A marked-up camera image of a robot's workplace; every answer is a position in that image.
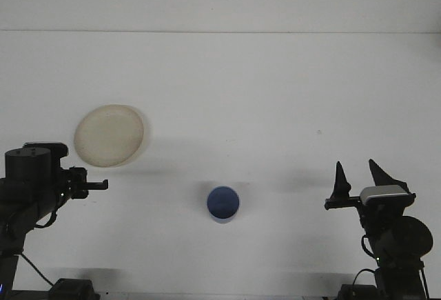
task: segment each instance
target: beige plate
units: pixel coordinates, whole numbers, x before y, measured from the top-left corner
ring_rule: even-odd
[[[75,150],[88,164],[117,166],[141,147],[144,125],[139,114],[124,105],[107,105],[91,111],[75,132]]]

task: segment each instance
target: cable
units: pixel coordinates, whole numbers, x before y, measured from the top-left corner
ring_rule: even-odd
[[[362,270],[360,270],[358,272],[358,274],[356,275],[356,277],[353,279],[353,282],[352,282],[352,285],[351,285],[351,295],[353,294],[353,286],[356,284],[356,280],[357,280],[358,276],[360,276],[360,274],[362,272],[365,272],[365,271],[371,272],[371,273],[375,274],[375,271],[373,271],[372,269],[362,269]]]
[[[44,276],[44,274],[42,274],[41,273],[41,271],[31,262],[31,260],[29,260],[23,253],[21,253],[20,254],[21,255],[21,257],[23,257],[25,260],[26,260],[26,262],[28,262],[29,264],[30,264],[30,266],[31,267],[33,267],[34,268],[34,270],[35,271],[37,271],[37,273],[40,275],[40,277],[42,278],[42,279],[44,279],[45,280],[45,282],[46,283],[48,283],[49,285],[51,285],[51,286],[54,286],[54,284],[49,280],[49,279],[47,279],[45,276]]]
[[[426,298],[427,298],[427,300],[429,300],[430,299],[429,289],[427,287],[427,281],[426,281],[426,275],[424,274],[424,268],[421,268],[421,276],[422,276],[422,283],[424,284],[424,291],[426,292]]]
[[[373,253],[367,249],[366,244],[365,244],[365,239],[367,239],[367,235],[364,235],[363,237],[361,237],[361,247],[366,254],[368,254],[371,258],[375,259],[375,255],[373,255]]]

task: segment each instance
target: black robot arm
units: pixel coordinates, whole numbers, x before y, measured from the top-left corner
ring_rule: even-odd
[[[433,238],[423,222],[403,216],[416,195],[405,182],[390,177],[373,160],[369,160],[369,167],[376,186],[365,188],[358,197],[350,197],[351,186],[338,162],[334,191],[325,201],[325,208],[357,209],[366,232],[363,249],[378,265],[375,271],[378,298],[424,300],[426,294],[420,279],[424,264],[420,258],[432,248]],[[364,238],[369,240],[371,252],[363,243]],[[366,286],[356,289],[360,293],[358,298],[362,299]],[[355,293],[352,287],[343,286],[339,297],[348,300]]]
[[[89,190],[105,190],[107,180],[87,182],[85,168],[63,169],[63,143],[26,143],[5,153],[6,175],[0,179],[0,299],[10,295],[26,234],[54,223],[69,199],[84,199]],[[44,226],[37,222],[51,214]]]

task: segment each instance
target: blue container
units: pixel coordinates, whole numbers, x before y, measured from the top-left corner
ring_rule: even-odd
[[[237,213],[239,205],[239,196],[228,186],[214,188],[207,198],[208,211],[219,223],[230,221]]]

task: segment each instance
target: round plate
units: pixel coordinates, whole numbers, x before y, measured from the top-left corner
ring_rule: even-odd
[[[126,162],[141,147],[144,125],[129,106],[107,105],[91,111],[75,132],[75,150],[84,162],[112,167]]]

